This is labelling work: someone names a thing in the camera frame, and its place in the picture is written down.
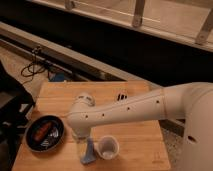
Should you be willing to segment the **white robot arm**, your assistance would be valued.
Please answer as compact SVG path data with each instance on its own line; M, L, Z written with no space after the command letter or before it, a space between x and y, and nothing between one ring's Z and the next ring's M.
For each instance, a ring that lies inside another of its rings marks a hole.
M95 126L164 119L185 121L177 171L213 171L213 83L162 87L102 106L82 93L67 116L77 140L88 138Z

